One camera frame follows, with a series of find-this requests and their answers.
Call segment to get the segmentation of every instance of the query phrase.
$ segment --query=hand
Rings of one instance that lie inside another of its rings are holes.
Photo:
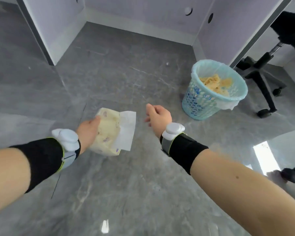
[[[149,126],[153,128],[155,135],[160,138],[166,126],[172,122],[170,112],[161,105],[147,104],[147,118],[145,122],[150,122]]]
[[[100,122],[100,116],[96,116],[93,120],[84,121],[81,123],[76,130],[81,143],[80,154],[82,154],[94,142],[98,133],[97,129]]]

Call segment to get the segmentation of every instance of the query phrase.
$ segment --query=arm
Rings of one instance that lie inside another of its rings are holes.
[[[171,122],[170,112],[148,104],[147,115],[160,138]],[[189,170],[206,194],[250,234],[295,235],[295,200],[263,175],[209,149],[196,153]]]
[[[81,143],[80,154],[94,142],[99,123],[100,118],[97,117],[81,123],[76,130]],[[31,167],[28,156],[17,148],[0,149],[0,210],[22,196],[28,190],[30,182]]]

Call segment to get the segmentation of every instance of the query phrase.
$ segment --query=right hand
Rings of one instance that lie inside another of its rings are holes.
[[[153,128],[155,135],[160,138],[166,126],[172,122],[170,112],[161,105],[147,104],[147,118],[149,126]]]

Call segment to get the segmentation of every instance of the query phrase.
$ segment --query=forearm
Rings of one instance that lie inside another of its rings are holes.
[[[252,235],[295,232],[295,200],[263,175],[209,149],[195,158],[190,173],[206,194]]]
[[[27,158],[16,148],[0,150],[0,209],[23,195],[30,183]]]

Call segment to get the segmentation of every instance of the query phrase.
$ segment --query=left hand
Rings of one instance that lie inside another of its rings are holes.
[[[100,116],[96,116],[93,120],[88,120],[81,123],[76,130],[81,143],[80,155],[94,142],[98,134],[98,125],[100,124],[100,122]]]

